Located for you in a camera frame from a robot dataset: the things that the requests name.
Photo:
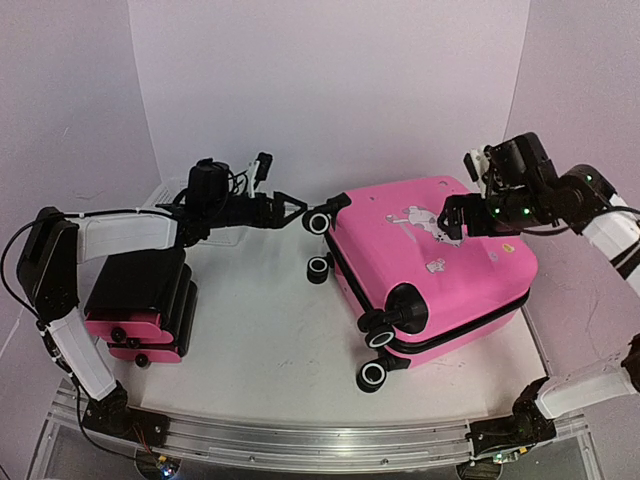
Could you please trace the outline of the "pink hard-shell suitcase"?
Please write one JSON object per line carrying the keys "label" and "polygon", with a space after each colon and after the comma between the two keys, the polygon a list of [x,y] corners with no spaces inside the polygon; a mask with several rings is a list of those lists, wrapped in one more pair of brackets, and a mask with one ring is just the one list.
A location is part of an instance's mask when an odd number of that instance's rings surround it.
{"label": "pink hard-shell suitcase", "polygon": [[492,333],[526,303],[538,261],[521,239],[439,228],[445,200],[467,191],[450,176],[418,178],[349,190],[303,215],[328,247],[308,261],[308,280],[335,276],[378,354],[356,375],[361,391]]}

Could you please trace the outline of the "white plastic mesh basket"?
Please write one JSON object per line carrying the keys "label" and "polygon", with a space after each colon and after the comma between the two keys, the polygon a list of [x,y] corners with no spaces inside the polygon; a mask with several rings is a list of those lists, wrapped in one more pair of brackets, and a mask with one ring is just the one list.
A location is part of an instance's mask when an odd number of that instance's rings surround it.
{"label": "white plastic mesh basket", "polygon": [[[187,187],[186,179],[171,178],[161,183],[143,204],[144,208],[152,208],[158,204],[171,203],[180,191]],[[212,247],[236,247],[243,240],[247,228],[244,226],[225,227],[212,230],[202,245]]]}

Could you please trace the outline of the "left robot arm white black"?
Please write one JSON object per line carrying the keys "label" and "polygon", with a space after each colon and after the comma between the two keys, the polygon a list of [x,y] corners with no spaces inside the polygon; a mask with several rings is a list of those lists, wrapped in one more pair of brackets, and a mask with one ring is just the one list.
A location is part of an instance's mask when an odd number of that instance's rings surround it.
{"label": "left robot arm white black", "polygon": [[286,193],[234,195],[198,211],[186,202],[153,207],[68,213],[42,208],[21,229],[26,234],[16,276],[54,361],[96,401],[94,417],[114,437],[134,428],[134,415],[108,398],[119,383],[98,352],[81,312],[80,268],[95,259],[146,250],[189,248],[211,231],[243,226],[280,230],[308,209]]}

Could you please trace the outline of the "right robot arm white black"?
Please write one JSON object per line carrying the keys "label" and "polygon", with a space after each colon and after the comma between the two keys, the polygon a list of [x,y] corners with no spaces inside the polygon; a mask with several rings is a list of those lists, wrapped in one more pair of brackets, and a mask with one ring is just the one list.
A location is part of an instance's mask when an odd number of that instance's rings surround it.
{"label": "right robot arm white black", "polygon": [[[473,161],[469,172],[479,192],[449,196],[438,217],[450,238],[551,237],[572,231],[597,249],[631,290],[639,289],[639,212],[595,168],[581,164],[557,175],[548,161],[513,167],[486,160]],[[503,433],[524,443],[540,430],[543,417],[552,420],[638,391],[639,340],[633,338],[625,352],[543,380],[533,392],[533,405],[505,418]]]}

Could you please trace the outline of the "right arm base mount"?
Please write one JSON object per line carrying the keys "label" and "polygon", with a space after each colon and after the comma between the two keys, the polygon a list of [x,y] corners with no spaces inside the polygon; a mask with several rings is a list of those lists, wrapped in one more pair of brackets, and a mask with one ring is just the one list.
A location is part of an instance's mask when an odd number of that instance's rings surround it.
{"label": "right arm base mount", "polygon": [[470,423],[470,432],[465,438],[471,442],[475,458],[533,447],[555,438],[554,421],[547,419],[535,403],[541,387],[548,380],[548,377],[543,377],[530,383],[515,400],[510,415]]}

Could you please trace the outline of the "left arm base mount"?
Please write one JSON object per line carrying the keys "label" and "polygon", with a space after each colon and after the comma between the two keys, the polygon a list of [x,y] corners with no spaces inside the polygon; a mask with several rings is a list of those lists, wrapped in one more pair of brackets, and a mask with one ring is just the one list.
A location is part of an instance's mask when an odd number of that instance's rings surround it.
{"label": "left arm base mount", "polygon": [[118,387],[102,400],[89,398],[81,425],[114,438],[162,447],[166,443],[170,419],[165,414],[131,407],[127,392]]}

